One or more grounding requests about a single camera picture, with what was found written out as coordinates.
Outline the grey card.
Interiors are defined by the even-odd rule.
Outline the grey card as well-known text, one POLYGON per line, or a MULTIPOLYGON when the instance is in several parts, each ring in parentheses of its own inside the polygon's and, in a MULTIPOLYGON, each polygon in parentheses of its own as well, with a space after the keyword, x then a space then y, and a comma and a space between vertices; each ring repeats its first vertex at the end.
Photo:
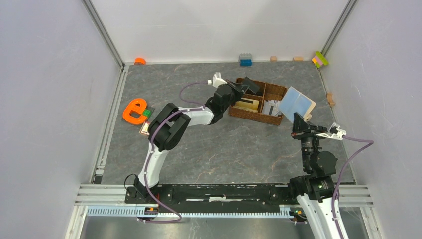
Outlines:
POLYGON ((262 96, 262 91, 260 89, 260 86, 257 85, 253 80, 251 80, 248 77, 245 77, 242 81, 243 84, 246 84, 248 86, 248 89, 246 91, 247 94, 250 95, 257 95, 262 96))

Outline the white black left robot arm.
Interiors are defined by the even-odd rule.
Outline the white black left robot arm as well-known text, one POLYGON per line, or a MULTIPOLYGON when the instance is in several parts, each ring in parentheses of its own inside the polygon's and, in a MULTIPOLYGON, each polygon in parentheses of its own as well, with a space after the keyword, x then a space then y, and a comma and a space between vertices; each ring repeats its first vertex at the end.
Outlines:
POLYGON ((212 97, 205 104, 194 108, 180 108, 168 103, 150 123, 149 148, 144 166, 134 180, 137 196, 145 203, 156 198, 156 186, 159 174, 170 150, 180 142, 186 129, 196 125, 212 125, 222 119, 226 110, 240 101, 247 91, 254 93, 260 87, 245 78, 241 83, 225 80, 220 73, 215 73, 208 85, 216 88, 212 97))

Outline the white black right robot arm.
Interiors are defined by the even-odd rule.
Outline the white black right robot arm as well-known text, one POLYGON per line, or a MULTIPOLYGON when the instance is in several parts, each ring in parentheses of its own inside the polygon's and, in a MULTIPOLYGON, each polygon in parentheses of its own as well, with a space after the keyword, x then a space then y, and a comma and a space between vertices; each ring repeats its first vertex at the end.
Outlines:
POLYGON ((346 239, 339 212, 339 188, 332 180, 338 159, 319 145, 322 138, 342 141, 346 131, 336 123, 326 128, 306 122, 299 113, 294 113, 293 119, 291 136, 301 143, 305 175, 289 180, 288 198, 300 204, 316 239, 346 239))

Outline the woven wicker divided basket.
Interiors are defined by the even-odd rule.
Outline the woven wicker divided basket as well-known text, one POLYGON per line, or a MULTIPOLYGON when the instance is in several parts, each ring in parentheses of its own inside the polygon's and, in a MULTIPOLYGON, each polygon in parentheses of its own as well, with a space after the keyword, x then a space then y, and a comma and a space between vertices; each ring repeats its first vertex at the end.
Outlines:
MULTIPOLYGON (((242 83, 244 78, 237 78, 237 83, 242 83)), ((261 123, 279 126, 283 119, 283 115, 270 116, 261 113, 263 102, 265 100, 278 100, 280 101, 286 94, 287 88, 285 86, 272 84, 253 80, 260 86, 262 96, 245 94, 239 102, 236 102, 228 109, 228 114, 232 117, 257 121, 261 123)))

